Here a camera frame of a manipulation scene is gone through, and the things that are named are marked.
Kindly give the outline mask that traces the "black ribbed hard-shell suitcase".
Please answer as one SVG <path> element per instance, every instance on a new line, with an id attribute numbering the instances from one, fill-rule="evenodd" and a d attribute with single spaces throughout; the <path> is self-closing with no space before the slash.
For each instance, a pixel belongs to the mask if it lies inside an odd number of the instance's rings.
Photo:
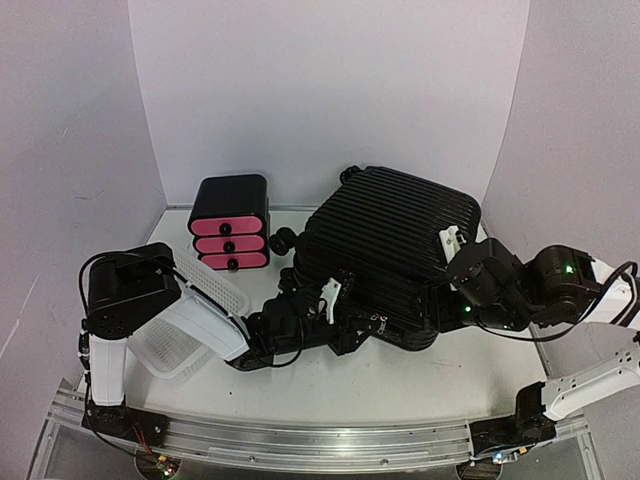
<path id="1" fill-rule="evenodd" d="M 422 285 L 445 283 L 446 260 L 438 232 L 451 225 L 475 239 L 477 201 L 457 190 L 391 168 L 351 167 L 340 187 L 296 234 L 279 228 L 271 251 L 294 254 L 300 287 L 342 284 L 338 303 L 378 313 L 374 336 L 407 351 L 429 348 L 438 333 L 422 315 Z"/>

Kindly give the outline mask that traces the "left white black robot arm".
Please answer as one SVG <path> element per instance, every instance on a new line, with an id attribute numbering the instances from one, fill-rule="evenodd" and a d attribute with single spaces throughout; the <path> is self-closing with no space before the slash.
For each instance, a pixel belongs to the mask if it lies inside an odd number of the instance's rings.
<path id="1" fill-rule="evenodd" d="M 164 443 L 167 416 L 128 406 L 124 391 L 130 338 L 161 319 L 197 340 L 229 366 L 249 372 L 285 368 L 311 348 L 336 355 L 356 351 L 381 334 L 387 319 L 350 302 L 348 275 L 324 285 L 283 282 L 261 311 L 243 317 L 216 300 L 197 272 L 177 264 L 178 253 L 158 242 L 89 258 L 78 274 L 84 310 L 78 353 L 87 386 L 84 428 L 101 440 L 135 442 L 146 450 Z"/>

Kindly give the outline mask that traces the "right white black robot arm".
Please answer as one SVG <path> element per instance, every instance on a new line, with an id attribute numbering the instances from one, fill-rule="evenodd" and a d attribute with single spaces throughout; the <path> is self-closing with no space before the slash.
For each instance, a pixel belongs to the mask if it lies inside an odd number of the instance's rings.
<path id="1" fill-rule="evenodd" d="M 444 270 L 445 281 L 427 289 L 423 311 L 439 333 L 474 326 L 508 340 L 522 331 L 561 326 L 535 338 L 552 342 L 587 323 L 639 330 L 639 267 L 612 268 L 588 253 L 553 245 L 521 262 L 495 238 L 462 246 Z M 513 414 L 470 423 L 472 456 L 505 462 L 510 455 L 556 436 L 570 414 L 639 384 L 639 338 L 578 373 L 521 388 Z"/>

